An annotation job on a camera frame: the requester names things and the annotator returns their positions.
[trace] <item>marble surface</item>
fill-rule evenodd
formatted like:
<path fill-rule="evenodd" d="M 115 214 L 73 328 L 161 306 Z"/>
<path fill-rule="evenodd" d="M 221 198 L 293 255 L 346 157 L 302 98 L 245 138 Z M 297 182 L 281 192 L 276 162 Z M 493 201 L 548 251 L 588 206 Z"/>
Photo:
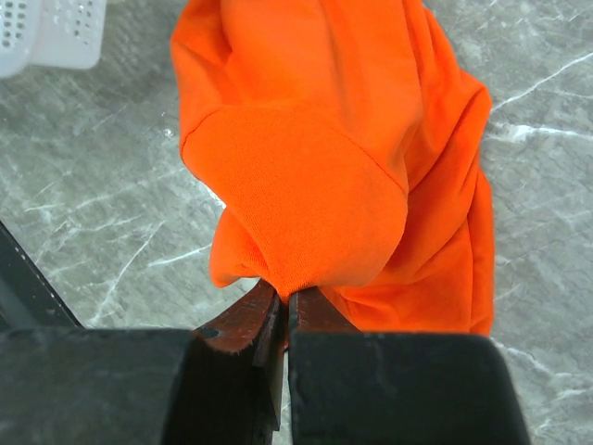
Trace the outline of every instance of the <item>marble surface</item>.
<path fill-rule="evenodd" d="M 88 326 L 194 327 L 251 284 L 208 281 L 222 204 L 178 156 L 168 40 L 183 3 L 112 2 L 95 70 L 0 81 L 0 218 Z M 495 102 L 493 338 L 534 443 L 593 443 L 593 6 L 426 4 Z"/>

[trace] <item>laundry basket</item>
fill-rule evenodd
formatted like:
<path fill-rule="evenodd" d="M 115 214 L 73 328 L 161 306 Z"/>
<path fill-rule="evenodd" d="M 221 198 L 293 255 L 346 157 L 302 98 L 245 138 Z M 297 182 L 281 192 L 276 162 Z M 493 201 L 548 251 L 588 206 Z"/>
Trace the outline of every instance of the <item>laundry basket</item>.
<path fill-rule="evenodd" d="M 101 55 L 107 0 L 0 0 L 0 77 L 28 64 L 85 70 Z"/>

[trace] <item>orange fabric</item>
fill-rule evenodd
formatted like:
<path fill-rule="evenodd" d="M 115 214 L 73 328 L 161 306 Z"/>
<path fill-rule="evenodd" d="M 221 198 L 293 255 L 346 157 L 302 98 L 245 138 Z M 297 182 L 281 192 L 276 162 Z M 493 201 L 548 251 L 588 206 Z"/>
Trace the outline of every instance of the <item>orange fabric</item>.
<path fill-rule="evenodd" d="M 420 0 L 191 0 L 171 50 L 183 161 L 227 205 L 217 286 L 320 286 L 364 330 L 488 334 L 491 102 Z"/>

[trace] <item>garment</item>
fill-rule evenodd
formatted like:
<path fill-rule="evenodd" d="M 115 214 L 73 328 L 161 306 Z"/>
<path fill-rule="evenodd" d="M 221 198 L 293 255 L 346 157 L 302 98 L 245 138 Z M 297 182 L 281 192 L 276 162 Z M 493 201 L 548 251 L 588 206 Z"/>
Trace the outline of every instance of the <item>garment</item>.
<path fill-rule="evenodd" d="M 227 206 L 217 286 L 319 286 L 363 330 L 488 334 L 491 101 L 420 0 L 190 0 L 171 54 L 183 162 Z"/>

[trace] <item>white plastic basket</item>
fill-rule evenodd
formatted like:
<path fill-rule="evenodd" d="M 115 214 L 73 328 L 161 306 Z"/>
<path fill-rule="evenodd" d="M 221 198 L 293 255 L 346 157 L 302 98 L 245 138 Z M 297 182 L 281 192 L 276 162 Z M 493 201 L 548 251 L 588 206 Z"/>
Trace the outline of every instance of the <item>white plastic basket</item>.
<path fill-rule="evenodd" d="M 101 55 L 107 0 L 0 0 L 0 77 L 27 64 L 92 68 Z"/>

